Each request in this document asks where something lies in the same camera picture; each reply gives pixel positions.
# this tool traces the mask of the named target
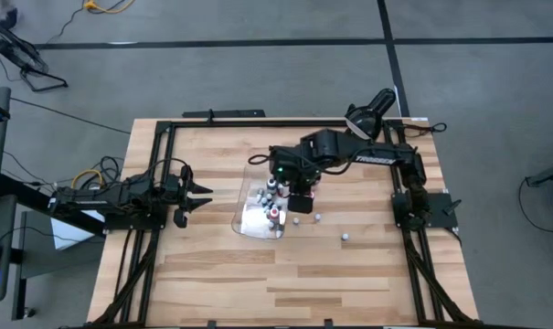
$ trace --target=wooden tabletop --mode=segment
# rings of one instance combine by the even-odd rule
[[[155,125],[156,120],[134,122],[124,177],[148,167]],[[318,129],[178,129],[173,156],[192,166],[198,184],[214,190],[213,202],[191,214],[185,229],[169,217],[159,242],[147,325],[206,325],[207,320],[218,325],[322,325],[325,318],[337,325],[417,323],[387,167],[353,164],[344,175],[324,175],[314,201],[322,220],[295,214],[301,224],[289,225],[282,239],[250,239],[232,230],[247,159],[266,154],[272,144],[297,144]],[[431,134],[408,142],[419,147],[427,189],[441,191],[445,185]],[[173,162],[171,172],[178,173],[180,165]],[[427,231],[437,279],[476,318],[458,241],[441,228]],[[340,239],[343,233],[349,234],[348,241]],[[125,236],[113,232],[106,240],[88,321],[112,301]],[[428,287],[422,278],[420,282],[432,319]],[[141,289],[139,282],[130,320],[137,317]]]

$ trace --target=black stand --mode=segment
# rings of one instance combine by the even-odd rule
[[[60,81],[61,83],[59,84],[55,84],[55,85],[52,85],[52,86],[48,86],[48,87],[43,87],[43,88],[37,88],[35,87],[32,82],[30,82],[28,80],[28,73],[34,73],[34,74],[37,74],[39,76],[42,76],[42,77],[46,77],[46,78],[51,78],[53,80],[58,80]],[[32,69],[32,68],[23,68],[20,70],[20,78],[22,78],[22,80],[28,85],[28,87],[30,87],[30,89],[34,92],[41,92],[41,91],[47,91],[47,90],[54,90],[54,89],[57,89],[57,88],[67,88],[69,86],[69,84],[67,83],[66,80],[62,79],[62,78],[59,78],[59,77],[55,77],[53,75],[50,75],[48,73],[44,73],[44,72],[41,72],[41,71],[37,71],[35,69]]]

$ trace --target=cable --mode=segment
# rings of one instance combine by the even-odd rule
[[[262,159],[259,160],[259,161],[253,161],[256,158],[262,158]],[[267,163],[269,160],[270,160],[270,157],[266,154],[255,154],[255,155],[252,155],[248,159],[248,164],[250,164],[250,165],[261,165],[261,164]]]
[[[49,183],[49,182],[47,182],[46,180],[42,179],[41,177],[38,177],[38,176],[36,176],[36,175],[32,175],[32,173],[30,173],[30,172],[29,172],[29,171],[28,171],[28,170],[17,160],[17,158],[16,158],[15,155],[13,155],[13,154],[11,154],[11,153],[9,153],[9,152],[6,152],[6,151],[4,151],[4,153],[10,155],[10,156],[16,161],[16,163],[20,166],[20,168],[22,168],[25,172],[27,172],[29,175],[33,176],[34,178],[36,178],[36,179],[38,180],[38,181],[26,181],[26,180],[24,180],[23,178],[19,177],[18,175],[16,175],[16,174],[10,172],[9,170],[7,170],[7,169],[2,169],[3,171],[6,171],[6,172],[9,173],[10,175],[12,175],[12,176],[16,177],[17,179],[19,179],[19,183],[27,184],[27,185],[30,185],[30,186],[33,186],[33,187],[50,186],[50,187],[52,188],[52,191],[48,190],[48,188],[46,188],[46,187],[45,187],[45,188],[47,189],[47,191],[48,191],[49,193],[52,194],[52,193],[55,192],[55,187],[53,186],[54,183],[60,184],[60,183],[70,182],[70,181],[72,181],[73,179],[75,179],[75,177],[72,177],[72,178],[61,179],[61,180],[58,180],[58,181],[56,181],[56,182],[54,182],[54,183]],[[106,161],[106,160],[110,160],[110,159],[111,159],[111,160],[113,161],[113,163],[115,164],[115,169],[113,169],[113,168],[104,168],[104,167],[103,167],[103,162]],[[94,164],[93,167],[92,167],[91,169],[95,169],[95,168],[99,165],[99,166],[101,167],[102,172],[107,171],[107,170],[114,170],[114,171],[115,171],[115,176],[114,176],[114,177],[116,177],[116,179],[117,179],[117,177],[120,177],[120,175],[122,174],[122,172],[121,172],[121,170],[120,170],[120,166],[118,165],[118,162],[116,161],[116,159],[123,160],[123,158],[118,157],[118,156],[108,156],[108,155],[105,155],[105,156],[103,156],[103,157],[101,158],[101,160],[100,160],[97,164]],[[81,188],[84,188],[85,184],[90,183],[91,180],[93,180],[94,178],[97,178],[97,177],[98,177],[97,175],[94,175],[94,177],[90,178],[88,181],[86,181],[85,183],[83,183],[83,186],[81,186]]]
[[[118,296],[118,291],[120,290],[120,282],[122,281],[123,265],[126,261],[126,250],[128,249],[128,242],[130,241],[131,235],[132,235],[132,230],[129,229],[128,234],[126,235],[126,240],[123,242],[122,260],[120,261],[120,269],[118,270],[118,279],[115,282],[115,291],[113,292],[113,299],[115,299]]]
[[[4,233],[4,235],[2,235],[2,237],[0,237],[0,241],[5,238],[8,234],[11,234],[11,233],[14,233],[15,231],[18,231],[20,229],[32,229],[33,231],[36,231],[36,233],[40,234],[40,235],[44,235],[45,237],[54,237],[54,238],[57,238],[57,239],[62,239],[64,241],[73,241],[73,242],[78,242],[78,243],[103,243],[103,241],[88,241],[88,240],[75,240],[75,239],[67,239],[67,238],[62,238],[56,234],[48,234],[48,233],[45,233],[37,228],[31,228],[31,227],[22,227],[22,228],[12,228],[10,229],[9,231],[7,231],[6,233]]]
[[[5,68],[4,62],[0,58],[0,65],[2,65],[2,69],[4,69],[5,79],[10,82],[20,81],[22,79],[10,79],[10,76],[8,76],[8,70]]]
[[[447,230],[447,232],[451,233],[458,241],[459,241],[459,244],[462,246],[463,245],[463,242],[461,241],[461,237],[459,237],[459,234],[455,233],[452,228],[444,228]]]
[[[548,228],[542,228],[536,224],[534,224],[534,222],[532,220],[530,220],[530,218],[528,217],[528,215],[526,214],[526,211],[524,210],[524,206],[522,205],[522,187],[524,186],[524,183],[526,183],[528,177],[524,178],[522,180],[522,183],[520,183],[520,187],[517,189],[517,203],[520,205],[520,210],[522,210],[522,215],[524,215],[524,218],[528,221],[528,223],[530,223],[530,225],[532,225],[533,227],[541,230],[541,231],[545,231],[545,232],[548,232],[548,233],[553,233],[553,229],[548,229]]]
[[[411,130],[418,131],[419,134],[412,135],[412,136],[406,135],[406,137],[408,137],[408,138],[416,138],[416,137],[424,136],[428,133],[442,133],[442,132],[447,130],[447,123],[439,122],[437,124],[433,124],[430,127],[421,127],[421,126],[418,126],[416,124],[404,123],[404,124],[402,124],[402,127],[404,129],[411,129]]]
[[[45,43],[45,45],[46,45],[46,44],[49,44],[51,41],[53,41],[53,39],[58,38],[58,37],[61,37],[61,36],[63,35],[63,33],[65,33],[65,28],[66,28],[69,24],[73,23],[73,19],[75,19],[75,15],[76,15],[78,12],[81,12],[81,11],[83,11],[83,9],[85,9],[84,2],[85,2],[85,0],[81,0],[81,8],[75,10],[75,11],[73,12],[73,14],[71,14],[71,18],[69,19],[69,21],[67,21],[67,23],[65,23],[65,25],[63,25],[63,27],[60,29],[60,32],[58,32],[57,35],[51,37],[51,38]]]
[[[22,164],[20,164],[20,162],[18,161],[18,159],[16,159],[16,157],[15,157],[13,154],[11,154],[11,153],[9,153],[9,152],[7,152],[7,151],[4,151],[4,154],[7,154],[7,155],[9,155],[10,157],[12,157],[12,158],[14,159],[14,161],[16,161],[16,164],[17,164],[18,166],[20,166],[20,168],[22,168],[22,170],[24,170],[27,174],[29,174],[30,176],[34,177],[35,179],[37,179],[37,180],[39,180],[39,181],[45,183],[46,185],[50,185],[50,183],[47,182],[46,180],[44,180],[44,179],[38,177],[37,175],[34,175],[34,174],[32,174],[31,172],[29,172]]]
[[[123,4],[124,1],[126,1],[126,0],[120,0],[120,1],[118,1],[117,4],[112,5],[112,6],[109,7],[107,10],[108,10],[108,11],[112,11],[112,10],[113,10],[115,7],[117,7],[118,5]],[[107,12],[99,11],[99,10],[96,10],[96,9],[94,9],[94,8],[88,8],[87,11],[88,11],[90,14],[94,14],[94,15],[107,14]]]
[[[34,186],[34,187],[37,187],[37,189],[41,189],[41,188],[44,188],[49,194],[53,194],[54,191],[51,191],[49,190],[44,184],[44,183],[40,183],[40,182],[25,182],[24,179],[22,177],[20,177],[19,175],[16,175],[14,173],[12,173],[11,171],[7,170],[7,169],[2,169],[2,171],[5,171],[7,172],[9,175],[12,176],[12,179],[16,180],[18,183],[21,183],[21,184],[28,184],[28,185],[31,185],[31,186]]]
[[[89,120],[81,119],[80,117],[76,117],[76,116],[74,116],[74,115],[67,114],[67,113],[64,113],[64,112],[62,112],[62,111],[53,110],[53,109],[48,108],[48,107],[46,107],[46,106],[38,105],[38,104],[29,102],[29,101],[22,101],[22,100],[20,100],[20,99],[18,99],[18,98],[14,98],[14,97],[11,97],[10,100],[12,100],[12,101],[18,101],[18,102],[21,102],[21,103],[23,103],[23,104],[30,105],[30,106],[35,106],[35,107],[38,107],[39,109],[51,111],[51,112],[53,112],[53,113],[56,113],[56,114],[60,114],[60,115],[69,117],[69,118],[71,118],[71,119],[79,120],[79,121],[81,121],[81,122],[85,122],[85,123],[88,123],[88,124],[92,124],[92,125],[97,126],[97,127],[109,129],[109,130],[114,131],[114,132],[117,132],[117,133],[130,134],[130,132],[126,132],[126,131],[123,131],[123,130],[121,130],[121,129],[117,129],[117,128],[113,128],[113,127],[110,127],[110,126],[105,125],[105,124],[96,123],[96,122],[92,122],[92,121],[89,121]]]
[[[135,0],[129,0],[128,3],[126,3],[122,8],[115,9],[115,10],[112,10],[113,7],[117,6],[119,3],[114,5],[110,9],[104,9],[104,8],[101,8],[99,5],[97,5],[94,0],[87,0],[87,3],[85,3],[83,7],[87,8],[88,10],[89,9],[99,10],[105,14],[120,14],[122,11],[128,9],[128,7],[130,7],[130,5],[132,5],[134,1]]]
[[[89,173],[94,173],[95,175],[97,175],[100,178],[100,186],[103,186],[103,176],[101,175],[101,173],[98,170],[95,170],[95,169],[87,169],[87,170],[83,170],[78,175],[76,175],[75,178],[73,178],[73,181],[71,182],[71,188],[75,188],[75,185],[77,184],[77,181],[81,177],[83,177],[84,175],[89,174]]]

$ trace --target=concrete floor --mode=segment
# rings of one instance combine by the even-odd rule
[[[15,33],[35,43],[58,33],[80,7],[80,0],[16,3],[24,17]],[[395,37],[553,36],[552,0],[392,0],[388,12]],[[374,0],[151,0],[116,16],[79,13],[55,42],[382,37],[379,22]],[[449,124],[435,140],[447,186],[463,200],[457,214],[481,318],[553,328],[553,234],[526,223],[516,201],[524,176],[553,165],[553,44],[399,46],[397,52],[411,115]],[[14,97],[124,130],[134,118],[208,108],[341,115],[348,103],[365,103],[393,85],[384,46],[42,55],[69,89],[35,94],[21,81],[7,82],[1,67],[0,86],[12,88]],[[105,154],[125,153],[127,135],[21,103],[13,102],[11,111],[6,150],[47,180],[72,176]],[[4,167],[25,177],[11,159]],[[525,202],[535,221],[553,228],[553,186],[525,190]],[[8,321],[9,290],[0,302],[0,328],[81,324],[97,267],[33,279],[27,304],[39,314],[25,321]]]

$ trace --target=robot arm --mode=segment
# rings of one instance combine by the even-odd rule
[[[395,165],[409,194],[409,222],[424,224],[431,215],[420,154],[406,143],[370,142],[350,133],[323,129],[304,136],[292,147],[271,146],[269,157],[271,174],[290,189],[291,211],[313,210],[311,187],[321,180],[322,174],[341,175],[352,163],[360,163]],[[340,165],[345,166],[338,171],[329,170]]]
[[[188,193],[205,194],[212,190],[193,182],[193,171],[185,165],[180,175],[169,175],[154,186],[146,171],[113,183],[102,190],[78,190],[60,187],[52,197],[50,211],[66,217],[73,210],[96,210],[105,217],[106,228],[160,228],[166,219],[167,206],[178,206],[174,222],[186,227],[185,214],[210,202],[210,198],[191,198]]]

